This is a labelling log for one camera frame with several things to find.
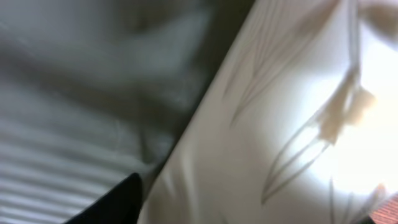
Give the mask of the white floral tube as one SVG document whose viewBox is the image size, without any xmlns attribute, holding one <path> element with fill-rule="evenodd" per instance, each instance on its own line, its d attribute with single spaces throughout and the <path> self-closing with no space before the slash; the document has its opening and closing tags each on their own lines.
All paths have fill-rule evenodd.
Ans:
<svg viewBox="0 0 398 224">
<path fill-rule="evenodd" d="M 397 193 L 396 1 L 256 1 L 138 222 L 358 223 Z"/>
</svg>

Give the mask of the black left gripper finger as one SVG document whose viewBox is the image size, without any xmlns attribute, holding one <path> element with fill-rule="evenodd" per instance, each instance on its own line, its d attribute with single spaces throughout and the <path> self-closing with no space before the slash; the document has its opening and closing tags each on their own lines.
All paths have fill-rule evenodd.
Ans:
<svg viewBox="0 0 398 224">
<path fill-rule="evenodd" d="M 133 173 L 65 224 L 136 224 L 142 199 L 142 179 Z"/>
</svg>

